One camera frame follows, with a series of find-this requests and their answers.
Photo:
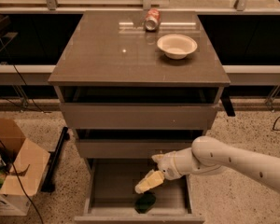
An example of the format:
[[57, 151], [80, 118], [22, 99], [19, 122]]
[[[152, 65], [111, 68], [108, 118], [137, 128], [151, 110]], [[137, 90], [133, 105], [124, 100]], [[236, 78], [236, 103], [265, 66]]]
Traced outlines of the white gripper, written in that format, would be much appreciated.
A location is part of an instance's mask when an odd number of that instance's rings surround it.
[[150, 189], [154, 189], [161, 185], [164, 178], [167, 180], [175, 180], [181, 177], [175, 166], [175, 152], [166, 154], [155, 154], [151, 159], [157, 163], [159, 171], [151, 170], [146, 176], [135, 186], [136, 193], [145, 193]]

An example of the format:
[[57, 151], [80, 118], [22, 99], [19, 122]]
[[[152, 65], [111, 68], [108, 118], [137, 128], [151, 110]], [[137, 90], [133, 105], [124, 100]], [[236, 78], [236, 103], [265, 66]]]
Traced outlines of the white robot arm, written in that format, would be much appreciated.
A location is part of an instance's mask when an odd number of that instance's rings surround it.
[[175, 180], [184, 175], [214, 175], [223, 167], [280, 193], [280, 158], [228, 146], [216, 138], [200, 136], [191, 147], [165, 154], [153, 155], [158, 170], [149, 171], [135, 186], [144, 193], [161, 185], [165, 179]]

